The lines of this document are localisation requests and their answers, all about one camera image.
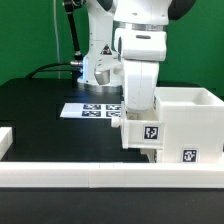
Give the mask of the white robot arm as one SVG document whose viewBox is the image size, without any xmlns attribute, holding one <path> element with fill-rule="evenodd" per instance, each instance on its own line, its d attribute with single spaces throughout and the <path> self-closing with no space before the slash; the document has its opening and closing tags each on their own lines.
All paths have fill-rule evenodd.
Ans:
<svg viewBox="0 0 224 224">
<path fill-rule="evenodd" d="M 184 17 L 196 0 L 86 0 L 89 50 L 82 80 L 123 89 L 126 111 L 150 110 L 166 59 L 166 27 Z"/>
</svg>

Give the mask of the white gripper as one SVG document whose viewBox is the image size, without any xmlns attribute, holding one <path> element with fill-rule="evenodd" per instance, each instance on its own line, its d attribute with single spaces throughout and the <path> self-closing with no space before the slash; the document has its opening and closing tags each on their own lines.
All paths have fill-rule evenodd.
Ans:
<svg viewBox="0 0 224 224">
<path fill-rule="evenodd" d="M 152 99 L 159 73 L 158 62 L 124 60 L 123 96 L 128 112 L 146 112 Z"/>
</svg>

